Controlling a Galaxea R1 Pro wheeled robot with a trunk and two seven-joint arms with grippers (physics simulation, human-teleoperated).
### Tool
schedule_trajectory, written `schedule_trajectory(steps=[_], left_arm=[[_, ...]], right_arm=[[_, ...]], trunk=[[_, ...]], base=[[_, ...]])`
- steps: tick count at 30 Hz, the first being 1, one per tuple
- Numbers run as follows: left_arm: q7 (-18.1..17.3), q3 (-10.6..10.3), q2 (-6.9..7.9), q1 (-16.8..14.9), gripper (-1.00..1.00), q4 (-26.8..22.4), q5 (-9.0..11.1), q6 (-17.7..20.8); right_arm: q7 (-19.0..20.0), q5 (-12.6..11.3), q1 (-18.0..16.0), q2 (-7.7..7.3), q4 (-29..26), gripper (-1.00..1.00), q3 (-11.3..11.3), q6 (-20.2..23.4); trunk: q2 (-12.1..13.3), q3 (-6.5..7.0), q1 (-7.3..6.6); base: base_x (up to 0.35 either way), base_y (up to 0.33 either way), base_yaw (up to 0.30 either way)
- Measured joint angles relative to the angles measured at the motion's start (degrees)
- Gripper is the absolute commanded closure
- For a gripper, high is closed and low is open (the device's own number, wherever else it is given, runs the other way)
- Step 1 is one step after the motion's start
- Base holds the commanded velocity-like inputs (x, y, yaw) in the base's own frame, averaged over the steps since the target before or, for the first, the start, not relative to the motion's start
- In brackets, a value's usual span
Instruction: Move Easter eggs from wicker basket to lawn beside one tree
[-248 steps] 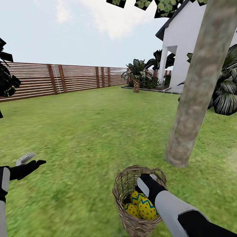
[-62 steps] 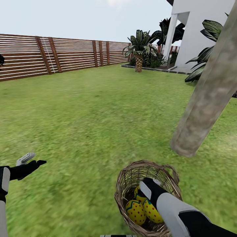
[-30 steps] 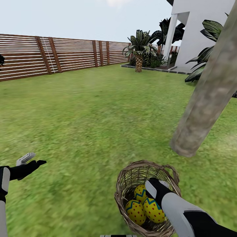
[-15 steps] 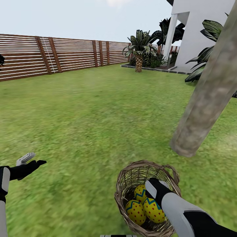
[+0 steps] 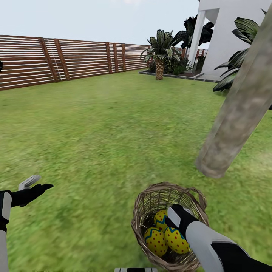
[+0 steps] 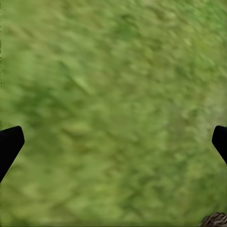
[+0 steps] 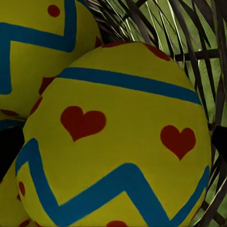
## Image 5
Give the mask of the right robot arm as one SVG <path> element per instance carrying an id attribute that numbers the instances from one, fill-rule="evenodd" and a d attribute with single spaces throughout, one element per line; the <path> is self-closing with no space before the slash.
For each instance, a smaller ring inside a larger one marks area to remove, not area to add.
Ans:
<path id="1" fill-rule="evenodd" d="M 206 226 L 188 208 L 170 205 L 165 224 L 178 229 L 191 246 L 205 272 L 272 272 L 230 238 Z"/>

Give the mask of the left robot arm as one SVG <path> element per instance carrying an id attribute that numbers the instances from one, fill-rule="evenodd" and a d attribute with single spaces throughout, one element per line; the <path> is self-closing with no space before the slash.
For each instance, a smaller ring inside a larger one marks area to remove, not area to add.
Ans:
<path id="1" fill-rule="evenodd" d="M 37 184 L 33 188 L 30 188 L 32 184 L 40 179 L 40 175 L 32 175 L 19 184 L 18 192 L 11 192 L 10 190 L 0 192 L 0 272 L 9 272 L 6 224 L 9 223 L 11 207 L 18 205 L 24 207 L 43 194 L 45 190 L 53 187 L 52 184 Z"/>

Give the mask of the easter egg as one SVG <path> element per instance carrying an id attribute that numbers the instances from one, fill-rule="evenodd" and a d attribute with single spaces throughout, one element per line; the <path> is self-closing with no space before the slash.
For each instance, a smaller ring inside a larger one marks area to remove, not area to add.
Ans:
<path id="1" fill-rule="evenodd" d="M 163 232 L 163 231 L 162 231 Z M 166 226 L 165 241 L 168 244 L 168 248 L 176 254 L 185 254 L 190 251 L 191 246 L 184 239 L 178 229 Z"/>
<path id="2" fill-rule="evenodd" d="M 157 227 L 148 227 L 144 231 L 144 240 L 148 249 L 158 257 L 162 257 L 169 250 L 165 234 Z"/>
<path id="3" fill-rule="evenodd" d="M 157 227 L 165 232 L 165 228 L 167 226 L 167 224 L 165 224 L 165 218 L 167 218 L 167 208 L 157 209 L 157 211 L 158 212 L 152 216 L 153 227 Z"/>

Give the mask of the wicker basket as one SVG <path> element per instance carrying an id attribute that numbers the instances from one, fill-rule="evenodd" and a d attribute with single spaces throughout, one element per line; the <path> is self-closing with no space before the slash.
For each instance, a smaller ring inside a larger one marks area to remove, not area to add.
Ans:
<path id="1" fill-rule="evenodd" d="M 195 189 L 194 187 L 184 189 L 182 186 L 179 186 L 177 184 L 172 184 L 170 182 L 160 182 L 157 184 L 152 184 L 147 189 L 143 190 L 141 193 L 139 193 L 135 200 L 131 227 L 134 231 L 136 240 L 139 246 L 142 248 L 143 253 L 154 265 L 164 268 L 168 272 L 195 272 L 202 265 L 200 264 L 198 258 L 196 257 L 192 249 L 190 249 L 190 251 L 188 251 L 185 254 L 176 254 L 175 259 L 164 260 L 166 257 L 172 255 L 172 250 L 168 251 L 162 257 L 158 257 L 151 250 L 148 249 L 145 243 L 143 233 L 144 227 L 148 221 L 152 220 L 152 216 L 154 216 L 158 212 L 155 208 L 152 209 L 152 192 L 156 193 L 157 191 L 161 191 L 163 189 L 169 190 L 168 192 L 169 197 L 172 195 L 173 190 L 181 192 L 179 193 L 178 199 L 176 199 L 177 205 L 182 203 L 181 200 L 183 195 L 184 194 L 187 195 L 190 198 L 190 202 L 187 205 L 187 208 L 189 210 L 192 210 L 192 206 L 194 205 L 195 212 L 198 215 L 197 219 L 203 222 L 206 226 L 210 227 L 208 216 L 205 213 L 207 201 L 204 200 L 201 190 Z M 195 197 L 189 192 L 190 190 L 198 193 L 200 203 L 197 202 Z M 144 210 L 144 206 L 146 205 L 144 204 L 144 202 L 147 193 L 149 193 L 149 203 L 148 202 L 146 203 L 149 204 L 148 212 Z M 157 204 L 157 207 L 160 207 L 160 205 L 164 204 L 165 201 L 157 199 L 155 203 Z M 139 206 L 139 204 L 141 204 L 141 206 Z M 142 210 L 141 212 L 139 211 L 140 209 Z"/>

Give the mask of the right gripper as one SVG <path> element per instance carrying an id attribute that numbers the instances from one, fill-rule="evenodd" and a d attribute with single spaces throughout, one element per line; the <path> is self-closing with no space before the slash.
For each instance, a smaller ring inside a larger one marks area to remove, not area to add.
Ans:
<path id="1" fill-rule="evenodd" d="M 176 226 L 174 225 L 174 223 L 172 223 L 172 221 L 167 217 L 165 218 L 165 224 L 167 224 L 168 227 L 172 227 L 172 228 L 176 228 Z"/>

